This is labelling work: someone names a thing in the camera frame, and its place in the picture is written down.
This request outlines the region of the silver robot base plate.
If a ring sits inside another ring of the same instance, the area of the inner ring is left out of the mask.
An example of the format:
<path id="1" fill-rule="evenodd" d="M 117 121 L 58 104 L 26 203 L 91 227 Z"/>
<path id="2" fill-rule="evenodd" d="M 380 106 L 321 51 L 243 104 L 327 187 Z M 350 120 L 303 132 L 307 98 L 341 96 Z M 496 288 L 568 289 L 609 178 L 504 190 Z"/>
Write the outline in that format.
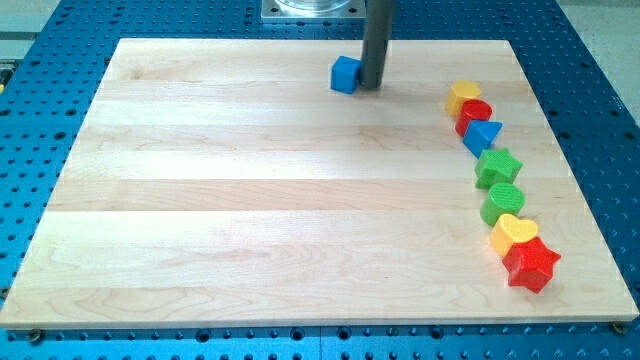
<path id="1" fill-rule="evenodd" d="M 262 0 L 261 18 L 289 19 L 351 19 L 365 18 L 364 0 Z"/>

